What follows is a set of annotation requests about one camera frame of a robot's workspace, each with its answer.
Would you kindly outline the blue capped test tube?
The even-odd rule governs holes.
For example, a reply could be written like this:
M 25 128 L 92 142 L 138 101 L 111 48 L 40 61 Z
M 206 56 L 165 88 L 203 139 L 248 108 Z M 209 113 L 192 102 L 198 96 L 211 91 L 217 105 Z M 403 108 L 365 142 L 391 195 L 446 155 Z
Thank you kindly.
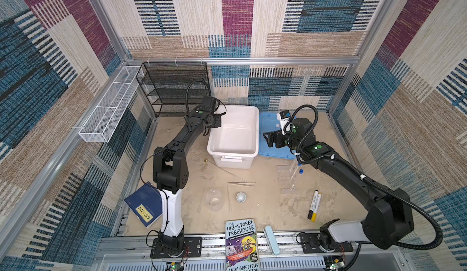
M 301 164 L 298 163 L 297 160 L 293 160 L 293 163 L 291 164 L 291 167 L 289 169 L 289 186 L 288 188 L 290 190 L 295 190 L 295 183 L 299 175 L 301 175 L 302 169 L 301 169 Z

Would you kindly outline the white plastic storage bin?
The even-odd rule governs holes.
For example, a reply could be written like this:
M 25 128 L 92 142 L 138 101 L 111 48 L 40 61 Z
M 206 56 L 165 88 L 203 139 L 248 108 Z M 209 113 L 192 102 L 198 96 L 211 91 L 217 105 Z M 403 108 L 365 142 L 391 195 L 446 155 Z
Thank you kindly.
M 248 170 L 259 153 L 259 109 L 227 105 L 221 127 L 210 130 L 208 153 L 220 168 Z

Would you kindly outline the clear test tube rack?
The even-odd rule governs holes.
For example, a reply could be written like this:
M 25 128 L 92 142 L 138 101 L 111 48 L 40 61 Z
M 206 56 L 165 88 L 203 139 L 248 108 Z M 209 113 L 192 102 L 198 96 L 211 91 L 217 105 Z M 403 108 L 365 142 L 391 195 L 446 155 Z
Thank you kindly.
M 290 165 L 278 165 L 276 167 L 277 170 L 277 179 L 280 185 L 280 192 L 282 194 L 292 194 L 295 193 L 297 190 L 290 190 L 289 186 L 289 169 Z

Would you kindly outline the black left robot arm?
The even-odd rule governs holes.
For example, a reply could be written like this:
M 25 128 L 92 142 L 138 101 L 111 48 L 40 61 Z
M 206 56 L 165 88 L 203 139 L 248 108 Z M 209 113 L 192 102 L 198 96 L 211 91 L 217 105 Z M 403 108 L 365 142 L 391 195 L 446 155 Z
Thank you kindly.
M 184 116 L 185 124 L 174 139 L 154 151 L 153 181 L 162 199 L 162 227 L 156 246 L 164 250 L 177 254 L 184 250 L 181 196 L 189 179 L 187 153 L 200 134 L 221 126 L 221 116 L 226 114 L 217 113 L 221 105 L 215 97 L 203 97 L 201 104 Z

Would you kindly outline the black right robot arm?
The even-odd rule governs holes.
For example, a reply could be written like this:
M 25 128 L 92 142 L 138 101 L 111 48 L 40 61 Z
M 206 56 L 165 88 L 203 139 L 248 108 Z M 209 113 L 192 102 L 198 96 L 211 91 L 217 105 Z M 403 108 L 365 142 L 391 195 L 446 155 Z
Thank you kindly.
M 334 148 L 317 141 L 314 126 L 308 119 L 298 118 L 287 123 L 286 131 L 265 132 L 263 138 L 268 147 L 287 147 L 295 154 L 298 163 L 311 165 L 334 179 L 367 210 L 362 221 L 334 220 L 322 226 L 320 231 L 325 245 L 332 241 L 355 241 L 371 243 L 384 250 L 393 245 L 411 250 L 431 250 L 442 243 L 443 231 L 428 212 L 411 202 L 402 189 L 392 190 L 380 184 L 342 158 Z M 435 238 L 430 243 L 414 245 L 401 242 L 415 228 L 413 211 L 433 227 Z

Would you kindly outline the blue plastic bin lid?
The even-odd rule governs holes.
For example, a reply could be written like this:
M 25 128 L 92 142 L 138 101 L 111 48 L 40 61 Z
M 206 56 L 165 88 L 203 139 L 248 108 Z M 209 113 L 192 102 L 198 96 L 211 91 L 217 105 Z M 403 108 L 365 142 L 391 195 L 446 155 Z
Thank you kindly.
M 281 132 L 280 122 L 277 119 L 276 113 L 262 112 L 259 114 L 259 156 L 273 157 L 277 159 L 295 159 L 294 154 L 289 151 L 288 147 L 277 148 L 273 142 L 273 137 L 269 132 Z

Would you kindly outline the metal tweezers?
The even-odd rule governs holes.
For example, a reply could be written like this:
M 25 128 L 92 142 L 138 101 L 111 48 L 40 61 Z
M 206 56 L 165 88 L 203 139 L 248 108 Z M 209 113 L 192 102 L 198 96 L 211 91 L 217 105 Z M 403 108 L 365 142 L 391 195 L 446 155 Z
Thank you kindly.
M 247 181 L 228 182 L 227 185 L 235 185 L 235 186 L 241 186 L 241 187 L 255 187 L 256 182 L 247 182 Z

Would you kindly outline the black mesh shelf rack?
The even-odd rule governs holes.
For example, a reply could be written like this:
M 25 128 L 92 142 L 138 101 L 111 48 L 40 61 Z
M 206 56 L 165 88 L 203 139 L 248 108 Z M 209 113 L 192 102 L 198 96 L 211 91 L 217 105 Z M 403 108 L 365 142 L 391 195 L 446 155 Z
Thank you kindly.
M 182 116 L 212 94 L 203 61 L 144 62 L 136 80 L 157 117 Z

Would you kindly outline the black capped white marker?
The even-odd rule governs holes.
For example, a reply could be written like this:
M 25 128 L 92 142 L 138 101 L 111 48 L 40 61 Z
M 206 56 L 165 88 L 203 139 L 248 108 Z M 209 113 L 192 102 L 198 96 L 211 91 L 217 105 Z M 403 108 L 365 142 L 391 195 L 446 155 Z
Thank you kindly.
M 311 202 L 311 205 L 310 205 L 310 209 L 309 209 L 309 212 L 308 212 L 308 216 L 307 216 L 307 218 L 309 220 L 312 220 L 313 213 L 314 213 L 314 207 L 315 207 L 315 203 L 316 203 L 318 195 L 319 195 L 319 191 L 315 190 L 314 194 L 313 194 L 312 202 Z

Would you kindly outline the clear glass flask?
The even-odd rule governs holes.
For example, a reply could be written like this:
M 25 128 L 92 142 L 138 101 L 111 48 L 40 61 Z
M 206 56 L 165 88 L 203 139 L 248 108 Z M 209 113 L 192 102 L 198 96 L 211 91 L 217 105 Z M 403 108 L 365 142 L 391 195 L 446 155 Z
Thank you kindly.
M 223 192 L 219 188 L 211 188 L 206 194 L 206 204 L 211 211 L 219 211 L 223 207 Z

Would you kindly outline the yellow capped white marker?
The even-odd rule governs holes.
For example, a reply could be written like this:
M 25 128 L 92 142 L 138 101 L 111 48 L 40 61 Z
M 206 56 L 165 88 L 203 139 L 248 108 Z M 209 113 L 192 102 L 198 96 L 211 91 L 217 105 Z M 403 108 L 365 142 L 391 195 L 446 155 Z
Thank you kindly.
M 312 206 L 312 214 L 311 214 L 311 220 L 313 222 L 315 222 L 316 220 L 316 216 L 317 216 L 317 211 L 318 211 L 318 208 L 319 208 L 319 204 L 320 204 L 320 201 L 321 201 L 321 197 L 322 197 L 322 194 L 321 193 L 318 193 L 316 195 L 316 198 L 314 199 L 314 203 L 313 203 L 313 206 Z

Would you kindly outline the light blue case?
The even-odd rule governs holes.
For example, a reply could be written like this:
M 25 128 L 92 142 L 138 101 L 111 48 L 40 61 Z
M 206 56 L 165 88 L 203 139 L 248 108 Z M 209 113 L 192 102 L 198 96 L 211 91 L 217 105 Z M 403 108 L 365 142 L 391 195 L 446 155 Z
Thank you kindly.
M 271 226 L 266 226 L 263 231 L 266 241 L 268 243 L 268 247 L 271 251 L 271 253 L 274 256 L 278 256 L 280 254 L 280 248 L 276 239 L 276 236 L 274 234 L 274 231 Z

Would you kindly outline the dark blue notebook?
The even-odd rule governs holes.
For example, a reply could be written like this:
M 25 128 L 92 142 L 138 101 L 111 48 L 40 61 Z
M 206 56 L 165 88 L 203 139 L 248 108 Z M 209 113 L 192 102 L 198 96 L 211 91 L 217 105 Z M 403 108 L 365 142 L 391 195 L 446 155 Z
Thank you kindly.
M 124 201 L 146 228 L 162 215 L 161 195 L 149 182 L 143 184 Z

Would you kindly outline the treehouse paperback book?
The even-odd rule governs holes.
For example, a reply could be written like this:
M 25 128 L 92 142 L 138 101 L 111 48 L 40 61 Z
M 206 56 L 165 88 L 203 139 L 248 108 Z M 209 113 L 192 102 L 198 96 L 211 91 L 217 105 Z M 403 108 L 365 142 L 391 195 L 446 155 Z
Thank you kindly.
M 225 247 L 227 271 L 261 270 L 257 228 L 253 219 L 227 221 Z

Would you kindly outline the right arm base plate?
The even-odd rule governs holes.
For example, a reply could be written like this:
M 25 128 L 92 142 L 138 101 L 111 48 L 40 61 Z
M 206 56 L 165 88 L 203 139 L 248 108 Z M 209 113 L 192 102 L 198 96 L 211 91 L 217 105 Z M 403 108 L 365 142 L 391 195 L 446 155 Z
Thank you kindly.
M 305 254 L 352 253 L 354 251 L 352 244 L 348 242 L 331 243 L 330 246 L 324 247 L 319 233 L 300 232 L 296 236 L 296 241 Z

